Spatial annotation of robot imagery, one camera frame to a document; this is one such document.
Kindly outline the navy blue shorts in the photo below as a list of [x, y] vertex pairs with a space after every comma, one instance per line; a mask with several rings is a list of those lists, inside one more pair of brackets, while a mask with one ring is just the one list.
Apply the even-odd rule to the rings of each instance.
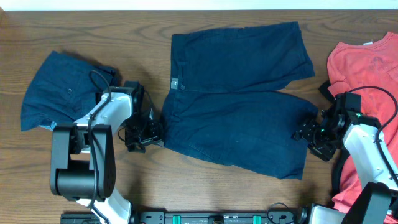
[[301, 179], [307, 143], [294, 132], [318, 108], [284, 93], [314, 76], [298, 22], [174, 34], [164, 145], [278, 179]]

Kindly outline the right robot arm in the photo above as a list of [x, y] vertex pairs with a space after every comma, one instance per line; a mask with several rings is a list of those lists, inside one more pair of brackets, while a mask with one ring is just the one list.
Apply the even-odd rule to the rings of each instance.
[[305, 121], [293, 139], [305, 140], [311, 153], [329, 161], [336, 150], [353, 158], [362, 191], [347, 213], [311, 205], [298, 215], [298, 223], [383, 223], [397, 215], [397, 166], [384, 141], [383, 125], [361, 113], [361, 97], [355, 93], [335, 96], [322, 113], [323, 121]]

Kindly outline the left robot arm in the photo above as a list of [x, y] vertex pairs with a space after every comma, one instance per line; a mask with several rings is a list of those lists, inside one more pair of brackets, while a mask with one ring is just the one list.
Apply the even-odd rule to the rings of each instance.
[[109, 86], [88, 114], [53, 130], [51, 192], [88, 207], [100, 223], [139, 223], [132, 203], [116, 188], [113, 136], [124, 130], [129, 152], [144, 153], [162, 142], [153, 109], [141, 109], [146, 94], [139, 82]]

